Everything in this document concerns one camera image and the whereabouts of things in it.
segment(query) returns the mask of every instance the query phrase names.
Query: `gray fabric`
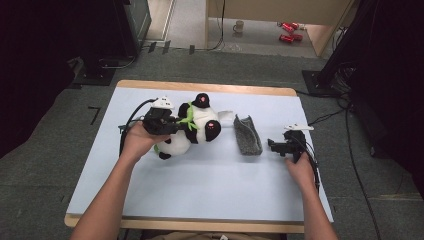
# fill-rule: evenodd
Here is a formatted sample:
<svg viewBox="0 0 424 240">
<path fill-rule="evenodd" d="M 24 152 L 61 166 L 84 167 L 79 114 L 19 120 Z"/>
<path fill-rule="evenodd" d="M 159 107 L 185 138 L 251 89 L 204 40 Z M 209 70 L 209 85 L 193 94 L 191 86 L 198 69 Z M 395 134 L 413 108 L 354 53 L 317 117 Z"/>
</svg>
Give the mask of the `gray fabric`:
<svg viewBox="0 0 424 240">
<path fill-rule="evenodd" d="M 253 156 L 262 154 L 262 144 L 252 117 L 234 119 L 234 131 L 236 133 L 237 145 L 242 155 Z"/>
</svg>

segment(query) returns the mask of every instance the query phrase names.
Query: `stuffed panda toy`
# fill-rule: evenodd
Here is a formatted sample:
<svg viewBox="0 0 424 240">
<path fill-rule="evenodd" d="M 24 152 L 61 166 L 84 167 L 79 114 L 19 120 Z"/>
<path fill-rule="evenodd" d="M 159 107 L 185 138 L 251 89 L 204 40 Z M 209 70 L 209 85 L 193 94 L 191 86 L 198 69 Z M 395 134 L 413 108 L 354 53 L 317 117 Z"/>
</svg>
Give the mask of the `stuffed panda toy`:
<svg viewBox="0 0 424 240">
<path fill-rule="evenodd" d="M 213 141 L 221 132 L 218 114 L 209 104 L 209 96 L 199 93 L 192 102 L 183 103 L 178 110 L 178 121 L 184 130 L 171 134 L 171 138 L 158 143 L 155 151 L 161 159 L 182 155 L 191 144 L 203 144 Z"/>
</svg>

